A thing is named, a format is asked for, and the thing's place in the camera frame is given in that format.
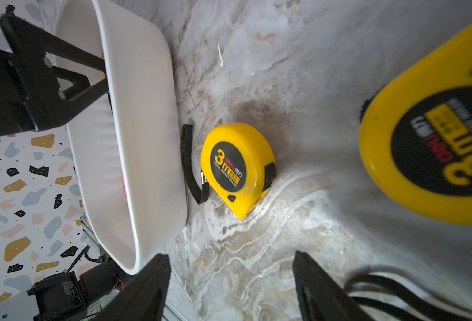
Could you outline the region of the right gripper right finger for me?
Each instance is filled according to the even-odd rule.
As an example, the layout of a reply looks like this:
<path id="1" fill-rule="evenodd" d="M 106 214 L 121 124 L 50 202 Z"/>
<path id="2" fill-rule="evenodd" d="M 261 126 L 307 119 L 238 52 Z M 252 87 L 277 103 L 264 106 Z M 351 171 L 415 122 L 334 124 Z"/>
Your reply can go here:
<path id="1" fill-rule="evenodd" d="M 295 253 L 292 269 L 303 320 L 371 319 L 306 252 Z"/>

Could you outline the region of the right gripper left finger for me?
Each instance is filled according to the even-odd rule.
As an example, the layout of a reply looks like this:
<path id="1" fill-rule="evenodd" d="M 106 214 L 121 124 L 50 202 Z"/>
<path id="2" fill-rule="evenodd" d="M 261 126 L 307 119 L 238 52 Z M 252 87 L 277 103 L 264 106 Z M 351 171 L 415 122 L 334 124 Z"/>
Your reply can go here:
<path id="1" fill-rule="evenodd" d="M 170 277 L 169 256 L 155 255 L 94 320 L 161 320 Z"/>

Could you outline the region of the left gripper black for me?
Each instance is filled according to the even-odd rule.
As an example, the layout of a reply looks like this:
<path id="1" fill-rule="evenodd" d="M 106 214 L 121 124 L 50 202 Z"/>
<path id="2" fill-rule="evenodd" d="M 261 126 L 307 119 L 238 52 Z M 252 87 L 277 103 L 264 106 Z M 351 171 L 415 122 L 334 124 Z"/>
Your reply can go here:
<path id="1" fill-rule="evenodd" d="M 0 27 L 12 50 L 0 50 L 0 136 L 62 127 L 108 93 L 105 78 L 91 84 L 47 54 L 105 72 L 102 58 L 20 17 L 3 14 Z"/>

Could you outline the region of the white plastic storage box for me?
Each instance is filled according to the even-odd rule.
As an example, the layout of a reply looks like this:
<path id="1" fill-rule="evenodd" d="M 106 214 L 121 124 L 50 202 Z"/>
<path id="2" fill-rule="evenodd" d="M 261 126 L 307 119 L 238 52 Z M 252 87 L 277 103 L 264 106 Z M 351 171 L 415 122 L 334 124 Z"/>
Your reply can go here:
<path id="1" fill-rule="evenodd" d="M 67 132 L 90 225 L 134 275 L 187 219 L 169 45 L 157 26 L 111 1 L 69 1 L 55 33 L 106 63 L 99 72 L 56 60 L 91 83 L 108 81 L 110 92 L 70 121 Z"/>

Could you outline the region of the yellow 3m tape measure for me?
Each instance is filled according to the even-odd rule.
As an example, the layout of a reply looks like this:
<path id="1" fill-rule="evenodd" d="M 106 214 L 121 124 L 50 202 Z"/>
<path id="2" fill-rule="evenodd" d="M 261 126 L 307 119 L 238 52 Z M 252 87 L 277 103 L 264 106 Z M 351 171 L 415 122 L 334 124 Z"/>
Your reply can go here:
<path id="1" fill-rule="evenodd" d="M 437 266 L 435 304 L 472 318 L 472 23 L 364 103 L 359 152 L 409 217 L 390 236 Z"/>
<path id="2" fill-rule="evenodd" d="M 185 182 L 197 204 L 205 203 L 210 189 L 243 220 L 266 196 L 277 177 L 272 148 L 265 137 L 245 123 L 214 128 L 203 145 L 201 185 L 192 168 L 193 125 L 181 131 L 181 163 Z"/>

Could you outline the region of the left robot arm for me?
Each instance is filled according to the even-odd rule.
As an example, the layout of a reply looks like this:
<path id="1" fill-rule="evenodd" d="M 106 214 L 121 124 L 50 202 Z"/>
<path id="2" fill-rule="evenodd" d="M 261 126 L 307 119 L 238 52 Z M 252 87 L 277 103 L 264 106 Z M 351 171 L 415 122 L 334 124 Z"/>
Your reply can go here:
<path id="1" fill-rule="evenodd" d="M 0 16 L 0 28 L 10 47 L 0 49 L 0 137 L 67 124 L 109 93 L 107 80 L 92 84 L 53 65 L 49 55 L 101 72 L 102 58 L 17 17 L 12 5 Z M 91 304 L 121 289 L 126 279 L 113 260 L 100 258 L 81 276 L 73 270 L 54 274 L 0 302 L 0 320 L 81 320 Z"/>

